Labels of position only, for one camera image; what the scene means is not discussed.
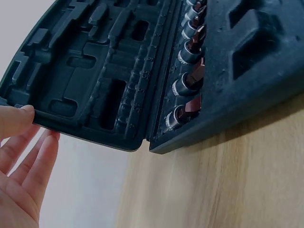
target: chrome socket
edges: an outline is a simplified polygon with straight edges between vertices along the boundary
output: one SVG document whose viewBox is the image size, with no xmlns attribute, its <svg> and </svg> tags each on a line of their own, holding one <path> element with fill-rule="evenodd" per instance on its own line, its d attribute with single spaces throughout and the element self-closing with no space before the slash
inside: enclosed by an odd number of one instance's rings
<svg viewBox="0 0 304 228">
<path fill-rule="evenodd" d="M 197 90 L 192 90 L 186 85 L 186 76 L 188 72 L 184 73 L 180 79 L 176 80 L 172 85 L 172 91 L 175 96 L 192 96 L 197 93 Z"/>
<path fill-rule="evenodd" d="M 191 6 L 189 11 L 185 14 L 185 17 L 181 22 L 181 26 L 184 27 L 187 21 L 194 19 L 197 14 L 198 12 L 194 10 L 193 6 Z"/>
<path fill-rule="evenodd" d="M 188 20 L 184 30 L 181 32 L 181 35 L 184 39 L 191 39 L 196 32 L 196 28 L 191 25 L 191 21 Z"/>
<path fill-rule="evenodd" d="M 191 53 L 187 48 L 187 42 L 184 43 L 184 47 L 181 51 L 179 51 L 177 55 L 177 59 L 182 64 L 195 64 L 199 60 L 201 55 L 201 51 L 199 53 Z"/>
<path fill-rule="evenodd" d="M 183 126 L 183 124 L 178 120 L 177 118 L 177 114 L 179 109 L 183 107 L 183 105 L 179 105 L 177 106 L 173 112 L 170 112 L 167 117 L 166 117 L 166 126 L 168 128 L 169 131 L 175 130 L 181 126 Z"/>
</svg>

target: open tool case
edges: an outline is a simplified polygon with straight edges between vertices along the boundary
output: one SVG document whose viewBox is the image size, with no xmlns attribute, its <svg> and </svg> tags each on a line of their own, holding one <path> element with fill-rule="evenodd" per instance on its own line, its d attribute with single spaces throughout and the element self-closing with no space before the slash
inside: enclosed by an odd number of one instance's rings
<svg viewBox="0 0 304 228">
<path fill-rule="evenodd" d="M 166 153 L 303 91 L 303 39 L 303 0 L 57 0 L 0 102 L 77 138 Z"/>
</svg>

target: finger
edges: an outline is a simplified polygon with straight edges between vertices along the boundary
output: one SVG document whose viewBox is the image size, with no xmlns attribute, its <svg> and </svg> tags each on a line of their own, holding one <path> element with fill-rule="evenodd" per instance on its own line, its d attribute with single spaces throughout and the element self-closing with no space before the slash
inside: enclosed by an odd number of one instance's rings
<svg viewBox="0 0 304 228">
<path fill-rule="evenodd" d="M 40 127 L 32 125 L 24 134 L 11 137 L 0 149 L 0 171 L 8 174 Z"/>
<path fill-rule="evenodd" d="M 28 153 L 26 158 L 21 162 L 21 164 L 18 166 L 18 168 L 9 176 L 10 178 L 14 179 L 17 183 L 22 185 L 24 179 L 26 178 L 27 174 L 29 173 L 30 169 L 32 168 L 38 152 L 42 146 L 42 143 L 45 141 L 45 139 L 49 136 L 54 136 L 59 140 L 60 134 L 57 132 L 53 132 L 50 130 L 45 130 L 41 137 L 38 139 L 36 145 L 33 147 L 33 149 Z"/>
<path fill-rule="evenodd" d="M 0 140 L 24 133 L 33 123 L 34 115 L 31 105 L 20 109 L 0 106 Z"/>
<path fill-rule="evenodd" d="M 58 140 L 48 136 L 43 142 L 37 159 L 22 183 L 24 190 L 32 197 L 40 209 L 48 181 L 58 152 Z"/>
</svg>

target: fingernail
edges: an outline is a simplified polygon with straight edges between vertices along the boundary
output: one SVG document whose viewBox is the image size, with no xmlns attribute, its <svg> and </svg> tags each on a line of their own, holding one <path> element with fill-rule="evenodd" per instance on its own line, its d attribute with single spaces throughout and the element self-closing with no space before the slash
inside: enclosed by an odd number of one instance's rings
<svg viewBox="0 0 304 228">
<path fill-rule="evenodd" d="M 35 112 L 34 107 L 33 107 L 33 106 L 31 106 L 31 105 L 26 105 L 26 106 L 23 106 L 21 109 L 23 109 L 23 110 L 27 111 L 28 113 L 33 113 L 33 112 Z"/>
</svg>

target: socket wrench set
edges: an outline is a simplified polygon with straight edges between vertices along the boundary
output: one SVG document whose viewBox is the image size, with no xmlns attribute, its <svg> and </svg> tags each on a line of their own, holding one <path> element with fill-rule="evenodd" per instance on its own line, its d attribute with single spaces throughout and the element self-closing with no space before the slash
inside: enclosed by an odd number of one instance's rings
<svg viewBox="0 0 304 228">
<path fill-rule="evenodd" d="M 9 65 L 0 105 L 163 154 L 304 91 L 303 39 L 303 0 L 56 0 Z"/>
</svg>

